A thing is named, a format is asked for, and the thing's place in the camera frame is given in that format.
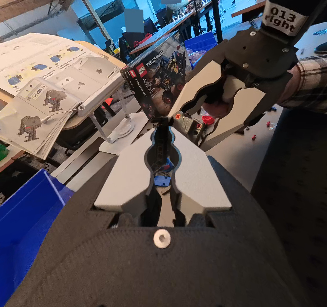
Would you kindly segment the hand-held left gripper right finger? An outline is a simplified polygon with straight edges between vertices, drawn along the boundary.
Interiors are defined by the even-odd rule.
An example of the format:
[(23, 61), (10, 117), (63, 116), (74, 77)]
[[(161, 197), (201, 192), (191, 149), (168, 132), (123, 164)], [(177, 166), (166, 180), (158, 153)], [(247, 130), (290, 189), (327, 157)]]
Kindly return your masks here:
[(170, 127), (171, 159), (175, 166), (170, 201), (175, 214), (174, 225), (187, 225), (193, 215), (231, 209), (225, 190), (205, 152)]

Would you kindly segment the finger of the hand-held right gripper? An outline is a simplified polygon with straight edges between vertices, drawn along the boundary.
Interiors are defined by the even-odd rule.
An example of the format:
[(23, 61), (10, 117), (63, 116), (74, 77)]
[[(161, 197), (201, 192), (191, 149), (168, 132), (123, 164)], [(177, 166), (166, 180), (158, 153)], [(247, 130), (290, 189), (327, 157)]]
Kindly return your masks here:
[(207, 98), (210, 91), (209, 87), (217, 83), (221, 78), (221, 65), (211, 61), (184, 85), (168, 117), (172, 118), (178, 111), (193, 115), (201, 108)]
[(201, 149), (206, 152), (241, 129), (264, 96), (265, 93), (257, 88), (246, 88), (238, 90), (229, 104), (205, 104), (205, 110), (218, 121), (214, 130), (201, 143)]

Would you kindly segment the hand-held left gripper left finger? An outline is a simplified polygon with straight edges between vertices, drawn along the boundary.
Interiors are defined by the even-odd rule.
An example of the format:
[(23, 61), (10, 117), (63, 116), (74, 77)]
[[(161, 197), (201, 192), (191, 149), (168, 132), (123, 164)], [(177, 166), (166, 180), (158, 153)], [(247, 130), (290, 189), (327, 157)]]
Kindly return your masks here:
[(160, 196), (145, 155), (152, 147), (152, 129), (119, 154), (94, 206), (105, 211), (129, 213), (143, 222), (157, 222)]

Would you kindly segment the toy brick motor assembly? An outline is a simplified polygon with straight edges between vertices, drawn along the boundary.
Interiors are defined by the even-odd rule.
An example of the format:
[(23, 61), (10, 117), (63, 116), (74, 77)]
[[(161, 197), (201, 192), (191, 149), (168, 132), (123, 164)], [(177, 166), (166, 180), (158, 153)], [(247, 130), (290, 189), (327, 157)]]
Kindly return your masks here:
[(151, 135), (152, 145), (145, 157), (153, 175), (172, 172), (182, 161), (181, 152), (174, 143), (177, 134), (174, 134), (173, 130), (177, 130), (189, 142), (199, 146), (208, 127), (202, 120), (194, 119), (182, 111), (177, 111), (171, 117), (153, 118), (151, 122), (157, 124)]

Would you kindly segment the grey desk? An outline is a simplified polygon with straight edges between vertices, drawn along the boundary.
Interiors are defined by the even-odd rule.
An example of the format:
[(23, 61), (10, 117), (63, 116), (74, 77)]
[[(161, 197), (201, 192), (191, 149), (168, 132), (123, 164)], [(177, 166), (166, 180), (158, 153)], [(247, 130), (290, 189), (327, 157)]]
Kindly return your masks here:
[[(259, 241), (278, 237), (268, 216), (250, 194), (272, 138), (269, 130), (263, 129), (263, 122), (261, 120), (253, 130), (245, 131), (249, 134), (232, 134), (206, 153), (232, 203), (231, 211), (212, 212), (209, 216), (197, 218), (191, 226), (168, 227), (170, 234), (208, 237), (216, 233)], [(254, 141), (251, 140), (253, 135), (256, 135)], [(96, 193), (100, 192), (118, 158), (103, 152), (91, 157), (92, 149), (98, 148), (100, 143), (100, 137), (94, 136), (52, 173), (57, 174), (58, 180), (63, 180), (73, 174), (70, 166), (77, 170), (74, 164), (86, 162), (86, 166), (68, 182), (75, 194), (63, 207), (47, 235), (57, 244), (77, 245), (77, 242), (95, 237), (99, 232), (108, 231), (108, 227), (118, 220), (113, 212), (93, 207)]]

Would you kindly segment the white desk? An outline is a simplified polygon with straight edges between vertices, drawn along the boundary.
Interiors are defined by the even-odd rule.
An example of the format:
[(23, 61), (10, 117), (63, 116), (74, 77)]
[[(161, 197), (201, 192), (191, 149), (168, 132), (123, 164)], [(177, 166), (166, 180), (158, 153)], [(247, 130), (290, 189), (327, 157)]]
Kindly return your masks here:
[(324, 55), (326, 53), (316, 53), (315, 49), (319, 45), (327, 42), (327, 22), (312, 25), (301, 39), (295, 44), (298, 48), (296, 52), (298, 59), (311, 56)]

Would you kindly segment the person's right hand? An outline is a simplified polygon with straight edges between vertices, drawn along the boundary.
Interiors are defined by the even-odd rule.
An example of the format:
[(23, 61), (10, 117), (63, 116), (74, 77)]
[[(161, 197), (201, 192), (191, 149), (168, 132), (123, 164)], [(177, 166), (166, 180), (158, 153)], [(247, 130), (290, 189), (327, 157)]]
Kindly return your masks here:
[[(288, 70), (292, 74), (292, 78), (286, 84), (283, 92), (279, 96), (277, 102), (274, 104), (281, 104), (282, 102), (289, 99), (299, 88), (301, 80), (301, 72), (298, 64), (296, 64), (292, 69)], [(229, 112), (229, 105), (225, 102), (214, 102), (212, 104), (203, 103), (203, 109), (213, 118), (223, 118)]]

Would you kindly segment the small blue storage bin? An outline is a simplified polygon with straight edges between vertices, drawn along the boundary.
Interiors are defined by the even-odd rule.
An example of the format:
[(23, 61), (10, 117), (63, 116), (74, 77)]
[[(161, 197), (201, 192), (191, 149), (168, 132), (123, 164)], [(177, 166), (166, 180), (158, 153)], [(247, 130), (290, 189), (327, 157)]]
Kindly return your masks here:
[(214, 34), (212, 31), (205, 34), (196, 36), (194, 38), (185, 40), (184, 42), (187, 54), (191, 63), (192, 68), (195, 67), (197, 62), (202, 58), (202, 56), (217, 46)]

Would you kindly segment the small blue toy brick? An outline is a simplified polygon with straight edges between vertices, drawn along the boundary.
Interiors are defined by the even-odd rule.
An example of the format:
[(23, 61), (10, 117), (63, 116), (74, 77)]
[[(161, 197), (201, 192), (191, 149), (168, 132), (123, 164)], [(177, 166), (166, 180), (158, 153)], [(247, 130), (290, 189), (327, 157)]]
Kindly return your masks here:
[(154, 177), (154, 185), (158, 187), (170, 186), (171, 177), (165, 175), (157, 175)]

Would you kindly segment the white book stand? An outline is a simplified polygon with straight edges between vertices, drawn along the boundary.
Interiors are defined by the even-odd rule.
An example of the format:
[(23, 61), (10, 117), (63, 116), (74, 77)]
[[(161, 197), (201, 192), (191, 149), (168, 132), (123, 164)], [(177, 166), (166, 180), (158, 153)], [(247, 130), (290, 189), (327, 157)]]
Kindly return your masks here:
[[(109, 83), (104, 87), (98, 88), (92, 94), (88, 94), (86, 97), (85, 90), (82, 93), (75, 93), (74, 95), (82, 102), (83, 108), (79, 111), (79, 118), (89, 117), (97, 129), (95, 135), (100, 135), (100, 138), (104, 140), (100, 143), (100, 151), (105, 153), (120, 154), (127, 146), (137, 138), (141, 130), (146, 125), (148, 118), (143, 112), (133, 112), (126, 106), (122, 93), (121, 86), (123, 86), (125, 80), (121, 75), (116, 75)], [(117, 92), (119, 100), (122, 105), (122, 120), (112, 117), (111, 121), (117, 121), (117, 125), (113, 125), (113, 129), (105, 129), (101, 127), (94, 110), (101, 107), (105, 103), (106, 98), (110, 97), (113, 93)]]

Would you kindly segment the wooden-edged table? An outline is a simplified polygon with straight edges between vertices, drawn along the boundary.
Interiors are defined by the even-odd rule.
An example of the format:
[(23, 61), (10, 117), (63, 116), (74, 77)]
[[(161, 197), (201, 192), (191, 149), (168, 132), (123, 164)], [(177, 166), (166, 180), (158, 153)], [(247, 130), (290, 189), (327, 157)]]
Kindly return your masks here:
[(231, 14), (232, 18), (242, 16), (242, 22), (246, 22), (252, 16), (263, 12), (266, 0), (243, 0), (242, 5)]
[(179, 18), (169, 25), (166, 25), (158, 32), (154, 33), (150, 38), (148, 38), (145, 42), (139, 44), (136, 48), (134, 48), (132, 51), (130, 51), (131, 54), (140, 54), (143, 51), (145, 51), (147, 48), (152, 46), (154, 43), (156, 43), (161, 38), (166, 37), (169, 33), (176, 31), (180, 29), (182, 31), (182, 38), (183, 40), (191, 39), (192, 38), (192, 30), (191, 27), (194, 27), (195, 24), (195, 18), (198, 16), (201, 18), (205, 14), (209, 13), (209, 11), (212, 9), (212, 2), (207, 2), (200, 8), (198, 13), (196, 13), (195, 10), (192, 12), (186, 14), (182, 18)]

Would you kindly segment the toy set box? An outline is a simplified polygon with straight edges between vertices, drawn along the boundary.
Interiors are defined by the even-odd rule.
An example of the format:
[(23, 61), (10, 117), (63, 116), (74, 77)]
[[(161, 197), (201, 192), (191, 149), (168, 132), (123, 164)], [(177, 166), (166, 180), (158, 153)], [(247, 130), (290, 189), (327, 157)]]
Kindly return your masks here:
[(148, 119), (169, 114), (191, 72), (180, 30), (161, 38), (120, 71)]

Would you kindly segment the black bag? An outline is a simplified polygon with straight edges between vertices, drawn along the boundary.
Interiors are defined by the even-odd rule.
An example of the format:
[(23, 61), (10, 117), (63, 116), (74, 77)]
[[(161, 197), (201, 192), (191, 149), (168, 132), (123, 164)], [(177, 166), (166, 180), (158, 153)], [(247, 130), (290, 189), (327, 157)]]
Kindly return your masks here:
[(90, 117), (87, 117), (80, 125), (70, 130), (62, 130), (56, 139), (56, 143), (66, 148), (66, 151), (78, 150), (89, 138), (97, 132)]

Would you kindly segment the black metal pole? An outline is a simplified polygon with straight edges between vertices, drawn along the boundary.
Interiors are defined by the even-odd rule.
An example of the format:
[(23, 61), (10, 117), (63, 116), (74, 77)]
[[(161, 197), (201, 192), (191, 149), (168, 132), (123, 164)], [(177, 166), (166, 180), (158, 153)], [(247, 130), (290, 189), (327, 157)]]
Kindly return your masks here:
[(218, 0), (211, 0), (218, 44), (223, 41)]

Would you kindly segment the instruction booklet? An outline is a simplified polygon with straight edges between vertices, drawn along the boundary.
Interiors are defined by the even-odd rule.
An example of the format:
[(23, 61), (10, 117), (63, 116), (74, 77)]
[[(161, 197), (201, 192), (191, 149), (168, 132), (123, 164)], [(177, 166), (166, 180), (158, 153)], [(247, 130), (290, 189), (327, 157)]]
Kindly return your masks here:
[(88, 117), (123, 85), (121, 67), (55, 35), (30, 33), (1, 43), (1, 141), (46, 158), (72, 116)]

